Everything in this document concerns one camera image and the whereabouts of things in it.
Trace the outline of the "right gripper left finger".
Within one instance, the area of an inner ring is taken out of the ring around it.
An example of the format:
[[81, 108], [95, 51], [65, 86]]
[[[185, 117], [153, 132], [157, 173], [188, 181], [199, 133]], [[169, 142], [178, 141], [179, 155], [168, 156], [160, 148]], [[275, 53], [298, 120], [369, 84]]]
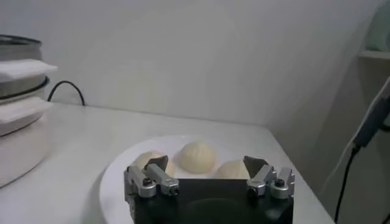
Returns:
[[160, 192], [169, 197], [179, 195], [179, 180], [166, 173], [168, 157], [150, 159], [143, 168], [128, 166], [124, 171], [124, 199], [152, 198]]

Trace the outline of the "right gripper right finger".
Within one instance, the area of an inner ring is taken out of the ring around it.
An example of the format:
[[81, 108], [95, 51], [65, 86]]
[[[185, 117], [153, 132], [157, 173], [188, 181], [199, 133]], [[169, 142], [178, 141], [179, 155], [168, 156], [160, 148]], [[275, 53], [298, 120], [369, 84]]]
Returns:
[[243, 162], [250, 176], [246, 182], [250, 197], [262, 197], [266, 192], [280, 200], [294, 196], [295, 175], [292, 169], [282, 167], [277, 173], [265, 160], [249, 156], [245, 156]]

